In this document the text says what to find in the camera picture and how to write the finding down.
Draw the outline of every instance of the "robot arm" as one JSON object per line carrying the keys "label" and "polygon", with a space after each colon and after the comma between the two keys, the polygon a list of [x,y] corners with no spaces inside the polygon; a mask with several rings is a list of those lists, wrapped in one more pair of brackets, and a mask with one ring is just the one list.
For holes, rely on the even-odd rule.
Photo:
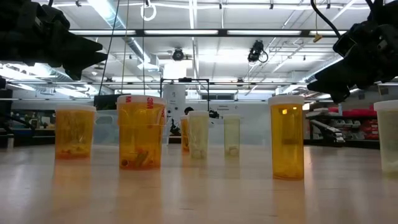
{"label": "robot arm", "polygon": [[330,94],[335,103],[349,97],[353,86],[364,90],[398,74],[398,1],[367,2],[367,21],[354,24],[333,46],[344,59],[315,74],[317,80],[308,84],[309,90]]}
{"label": "robot arm", "polygon": [[70,33],[62,11],[31,0],[0,0],[0,60],[61,67],[80,80],[86,67],[106,60],[102,45]]}

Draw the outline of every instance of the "wooden table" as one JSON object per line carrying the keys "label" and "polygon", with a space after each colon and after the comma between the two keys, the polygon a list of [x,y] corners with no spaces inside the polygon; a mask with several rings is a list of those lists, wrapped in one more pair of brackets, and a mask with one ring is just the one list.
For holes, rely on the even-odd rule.
{"label": "wooden table", "polygon": [[53,147],[0,152],[0,223],[397,223],[398,181],[379,151],[306,147],[305,180],[272,180],[271,152],[207,161],[163,151],[161,170],[119,171],[118,150],[54,163]]}

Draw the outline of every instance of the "pale yellow pill bottle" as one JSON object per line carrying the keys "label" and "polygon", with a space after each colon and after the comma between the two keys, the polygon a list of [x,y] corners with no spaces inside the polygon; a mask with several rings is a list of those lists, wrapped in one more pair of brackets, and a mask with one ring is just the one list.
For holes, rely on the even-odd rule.
{"label": "pale yellow pill bottle", "polygon": [[192,159],[206,159],[209,135],[209,112],[188,113],[189,153]]}
{"label": "pale yellow pill bottle", "polygon": [[241,116],[227,114],[224,119],[224,155],[225,157],[239,157],[241,139]]}
{"label": "pale yellow pill bottle", "polygon": [[272,174],[275,179],[304,178],[303,116],[304,97],[274,96],[271,109]]}
{"label": "pale yellow pill bottle", "polygon": [[398,100],[377,102],[381,168],[387,177],[398,178]]}

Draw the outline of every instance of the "hanging camera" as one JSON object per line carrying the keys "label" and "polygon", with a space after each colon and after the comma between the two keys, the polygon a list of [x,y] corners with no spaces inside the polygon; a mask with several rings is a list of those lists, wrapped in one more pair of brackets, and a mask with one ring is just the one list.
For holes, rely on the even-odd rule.
{"label": "hanging camera", "polygon": [[[267,57],[266,60],[260,60],[262,55]],[[268,61],[268,54],[264,51],[264,44],[262,43],[262,40],[255,41],[253,47],[250,49],[248,61],[249,63],[256,63],[257,61],[264,63]]]}
{"label": "hanging camera", "polygon": [[184,59],[184,53],[182,52],[181,48],[176,48],[172,55],[172,59],[175,61],[181,61]]}

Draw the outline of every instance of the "wire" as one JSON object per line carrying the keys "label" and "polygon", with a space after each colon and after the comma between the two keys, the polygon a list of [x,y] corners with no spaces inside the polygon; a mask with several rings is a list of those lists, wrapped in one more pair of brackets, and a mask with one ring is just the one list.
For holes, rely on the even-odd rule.
{"label": "wire", "polygon": [[336,26],[335,26],[332,22],[330,22],[330,20],[329,20],[328,18],[326,18],[326,16],[324,16],[324,15],[322,14],[322,12],[319,11],[319,9],[317,8],[317,6],[315,5],[315,0],[311,0],[311,6],[312,6],[313,10],[317,13],[317,15],[318,15],[319,17],[321,17],[321,18],[331,27],[331,29],[335,32],[337,38],[340,38],[341,35],[340,35],[340,33],[338,32],[338,29],[336,28]]}
{"label": "wire", "polygon": [[368,4],[368,6],[369,6],[371,12],[373,12],[373,3],[372,3],[372,1],[371,1],[371,0],[365,0],[365,1],[366,1],[366,3]]}
{"label": "wire", "polygon": [[106,60],[105,60],[104,72],[102,73],[101,85],[99,86],[98,96],[101,94],[102,84],[104,83],[106,65],[108,64],[109,53],[110,53],[111,47],[112,47],[112,40],[113,40],[114,29],[115,29],[115,27],[116,27],[116,21],[117,21],[117,19],[118,19],[119,5],[120,5],[120,0],[118,0],[118,6],[117,6],[117,8],[116,8],[116,15],[114,16],[113,27],[112,27],[112,35],[111,35],[111,40],[109,41],[108,52],[106,53],[107,57],[106,57]]}
{"label": "wire", "polygon": [[262,60],[260,60],[260,58],[259,58],[259,62],[261,62],[261,63],[266,63],[267,61],[268,61],[268,54],[267,54],[267,52],[265,52],[264,50],[262,51],[263,52],[263,54],[262,55],[265,55],[265,56],[267,56],[267,59],[265,60],[265,61],[262,61]]}
{"label": "wire", "polygon": [[[144,18],[145,18],[145,11],[142,13],[142,30],[145,30],[145,19]],[[144,39],[145,39],[145,37],[142,37],[142,51],[144,51],[144,49],[145,49]],[[142,82],[144,85],[144,96],[145,96],[146,94],[145,94],[145,57],[144,57],[144,54],[142,54]]]}
{"label": "wire", "polygon": [[[126,21],[126,35],[124,38],[127,38],[127,29],[129,27],[129,11],[130,6],[127,7],[127,21]],[[122,94],[123,94],[123,82],[124,82],[124,64],[126,63],[126,47],[127,43],[124,43],[124,55],[123,55],[123,70],[122,70]]]}
{"label": "wire", "polygon": [[315,14],[315,32],[318,34],[318,14]]}

